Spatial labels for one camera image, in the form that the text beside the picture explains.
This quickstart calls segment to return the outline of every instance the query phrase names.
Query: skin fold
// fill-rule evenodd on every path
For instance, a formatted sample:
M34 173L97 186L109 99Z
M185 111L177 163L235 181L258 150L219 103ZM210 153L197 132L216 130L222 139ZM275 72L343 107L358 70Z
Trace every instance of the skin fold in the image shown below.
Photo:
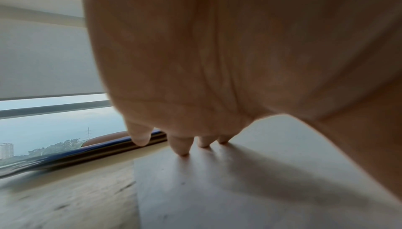
M133 141L188 154L286 113L402 197L402 0L83 0Z

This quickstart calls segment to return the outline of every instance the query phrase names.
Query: blue sky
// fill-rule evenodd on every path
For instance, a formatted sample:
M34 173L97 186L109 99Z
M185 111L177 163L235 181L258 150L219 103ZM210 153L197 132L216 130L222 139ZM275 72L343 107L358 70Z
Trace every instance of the blue sky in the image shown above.
M0 110L89 102L107 99L106 95L82 95L58 98L36 98L0 101ZM47 147L68 139L88 138L124 131L123 119L113 107L66 113L54 113L0 120L0 143L14 144L14 155Z

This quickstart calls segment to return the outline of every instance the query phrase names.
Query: high-rise building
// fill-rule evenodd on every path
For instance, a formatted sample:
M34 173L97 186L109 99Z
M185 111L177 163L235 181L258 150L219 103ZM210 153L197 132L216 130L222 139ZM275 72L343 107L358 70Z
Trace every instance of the high-rise building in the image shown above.
M14 156L14 145L11 143L0 144L0 159Z

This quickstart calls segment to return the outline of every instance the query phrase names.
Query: white building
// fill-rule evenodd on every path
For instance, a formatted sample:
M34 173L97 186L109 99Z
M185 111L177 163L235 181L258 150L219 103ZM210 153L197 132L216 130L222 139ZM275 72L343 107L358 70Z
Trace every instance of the white building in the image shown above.
M0 159L14 156L14 145L11 143L0 144Z

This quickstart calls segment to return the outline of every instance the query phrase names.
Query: finger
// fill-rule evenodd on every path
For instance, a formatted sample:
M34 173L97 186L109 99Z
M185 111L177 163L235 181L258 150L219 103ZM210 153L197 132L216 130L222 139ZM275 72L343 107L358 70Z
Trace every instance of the finger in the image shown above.
M135 145L145 146L151 139L152 130L151 127L139 125L130 121L125 121L127 131L131 137L131 140Z
M169 142L172 150L180 156L185 156L190 152L191 145L194 142L194 137L176 137L167 135L167 141Z
M198 137L198 147L206 148L211 145L214 141L218 139L218 136L199 136Z
M234 135L221 135L218 138L218 143L227 144L229 142L229 140L232 139L234 136L235 136L235 134Z

